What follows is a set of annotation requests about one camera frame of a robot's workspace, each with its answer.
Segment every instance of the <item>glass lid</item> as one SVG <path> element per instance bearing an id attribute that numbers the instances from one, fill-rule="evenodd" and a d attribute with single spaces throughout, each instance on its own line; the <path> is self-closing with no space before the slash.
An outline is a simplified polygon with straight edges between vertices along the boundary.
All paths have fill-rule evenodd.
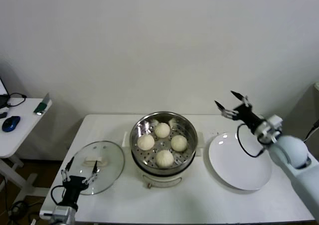
<path id="1" fill-rule="evenodd" d="M 111 141 L 91 143 L 74 155 L 69 175 L 89 178 L 97 162 L 98 176 L 83 195 L 93 195 L 108 189 L 121 175 L 124 168 L 124 153 L 119 145 Z"/>

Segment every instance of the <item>computer mouse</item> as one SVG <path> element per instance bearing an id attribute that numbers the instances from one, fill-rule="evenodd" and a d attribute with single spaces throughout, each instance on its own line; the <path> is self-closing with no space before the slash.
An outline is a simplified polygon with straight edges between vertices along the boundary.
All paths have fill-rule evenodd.
<path id="1" fill-rule="evenodd" d="M 16 125 L 20 122 L 20 116 L 11 116 L 7 118 L 2 124 L 2 130 L 5 132 L 11 132 L 15 129 Z"/>

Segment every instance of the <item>floor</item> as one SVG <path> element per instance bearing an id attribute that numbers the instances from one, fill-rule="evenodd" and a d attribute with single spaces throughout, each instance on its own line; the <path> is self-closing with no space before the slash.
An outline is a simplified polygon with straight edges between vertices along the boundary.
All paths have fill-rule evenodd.
<path id="1" fill-rule="evenodd" d="M 8 165 L 12 166 L 12 163 L 9 160 L 4 160 Z M 49 188 L 51 184 L 53 183 L 53 180 L 56 176 L 56 174 L 59 171 L 59 168 L 61 166 L 61 162 L 47 162 L 47 161 L 23 161 L 24 166 L 23 168 L 17 168 L 17 172 L 24 177 L 25 179 L 28 178 L 28 176 L 31 173 L 37 173 L 38 177 L 34 182 L 34 185 L 36 187 L 46 187 Z M 8 224 L 8 216 L 5 212 L 5 189 L 3 189 L 0 192 L 0 225 L 6 225 Z M 11 182 L 8 182 L 7 184 L 7 205 L 10 207 L 19 193 L 19 188 L 12 184 Z M 29 225 L 28 222 L 28 214 L 30 213 L 38 213 L 41 204 L 44 201 L 44 198 L 39 197 L 26 197 L 25 202 L 27 202 L 29 205 L 32 205 L 34 203 L 37 203 L 36 205 L 29 208 L 28 213 L 23 218 L 17 220 L 19 225 Z M 39 217 L 37 215 L 32 215 L 31 218 L 38 219 Z M 290 225 L 316 225 L 316 222 L 304 222 L 304 223 L 291 223 Z M 39 220 L 36 225 L 48 225 L 47 221 Z"/>

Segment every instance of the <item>small white desk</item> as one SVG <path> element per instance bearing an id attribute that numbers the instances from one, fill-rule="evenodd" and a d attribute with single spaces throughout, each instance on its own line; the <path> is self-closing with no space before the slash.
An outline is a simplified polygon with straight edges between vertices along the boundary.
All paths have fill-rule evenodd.
<path id="1" fill-rule="evenodd" d="M 17 104 L 21 98 L 11 98 L 9 103 Z M 23 166 L 23 162 L 14 153 L 20 147 L 25 138 L 29 135 L 39 120 L 45 115 L 36 115 L 33 113 L 42 99 L 29 99 L 27 98 L 22 104 L 11 107 L 8 111 L 6 118 L 0 119 L 0 126 L 5 119 L 11 116 L 20 116 L 20 122 L 16 128 L 11 132 L 4 132 L 0 128 L 0 158 L 9 158 L 13 163 L 13 167 L 8 166 L 3 160 L 0 159 L 0 174 L 4 175 L 7 179 L 12 181 L 15 185 L 21 188 L 20 193 L 15 199 L 16 201 L 23 200 L 25 196 L 39 196 L 45 197 L 48 193 L 47 188 L 35 188 L 32 186 L 37 174 L 31 174 L 27 180 L 15 172 L 15 169 Z M 48 110 L 52 104 L 49 102 L 45 110 Z M 0 185 L 0 190 L 3 188 L 4 182 Z"/>

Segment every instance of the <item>laptop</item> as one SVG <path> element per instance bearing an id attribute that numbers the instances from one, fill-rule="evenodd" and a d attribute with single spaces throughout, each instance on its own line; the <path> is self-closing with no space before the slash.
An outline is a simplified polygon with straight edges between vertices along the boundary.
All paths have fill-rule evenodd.
<path id="1" fill-rule="evenodd" d="M 10 96 L 9 93 L 0 78 L 0 109 L 6 106 Z"/>

